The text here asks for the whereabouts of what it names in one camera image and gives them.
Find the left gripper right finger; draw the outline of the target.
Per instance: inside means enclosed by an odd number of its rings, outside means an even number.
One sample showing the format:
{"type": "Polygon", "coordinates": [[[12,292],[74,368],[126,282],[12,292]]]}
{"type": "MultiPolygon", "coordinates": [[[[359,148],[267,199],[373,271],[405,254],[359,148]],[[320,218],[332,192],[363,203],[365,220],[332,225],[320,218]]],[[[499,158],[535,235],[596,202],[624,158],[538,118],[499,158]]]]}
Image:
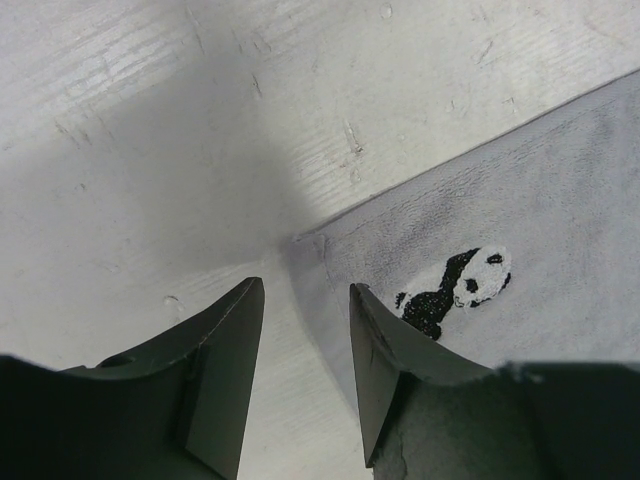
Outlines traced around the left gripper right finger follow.
{"type": "Polygon", "coordinates": [[[365,464],[378,479],[635,479],[639,367],[479,365],[366,285],[349,318],[365,464]]]}

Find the grey towel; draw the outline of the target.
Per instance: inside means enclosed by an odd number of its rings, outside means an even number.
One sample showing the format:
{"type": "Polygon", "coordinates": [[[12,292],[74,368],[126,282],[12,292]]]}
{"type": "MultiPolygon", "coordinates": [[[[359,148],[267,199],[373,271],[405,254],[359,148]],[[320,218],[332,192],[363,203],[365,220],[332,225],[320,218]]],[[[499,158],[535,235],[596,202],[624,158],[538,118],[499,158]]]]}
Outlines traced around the grey towel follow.
{"type": "Polygon", "coordinates": [[[452,256],[510,254],[496,298],[452,308],[442,344],[507,360],[639,357],[639,77],[629,74],[294,239],[301,315],[346,403],[357,404],[349,288],[392,306],[433,291],[452,256]]]}

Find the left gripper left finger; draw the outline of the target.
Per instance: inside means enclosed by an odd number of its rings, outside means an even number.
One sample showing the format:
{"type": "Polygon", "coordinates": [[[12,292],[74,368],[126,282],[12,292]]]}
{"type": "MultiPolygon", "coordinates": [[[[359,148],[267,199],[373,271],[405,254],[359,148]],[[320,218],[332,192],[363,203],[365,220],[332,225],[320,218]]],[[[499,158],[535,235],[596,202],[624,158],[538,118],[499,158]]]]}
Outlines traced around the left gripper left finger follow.
{"type": "Polygon", "coordinates": [[[250,277],[98,365],[1,359],[5,479],[234,479],[264,315],[250,277]]]}

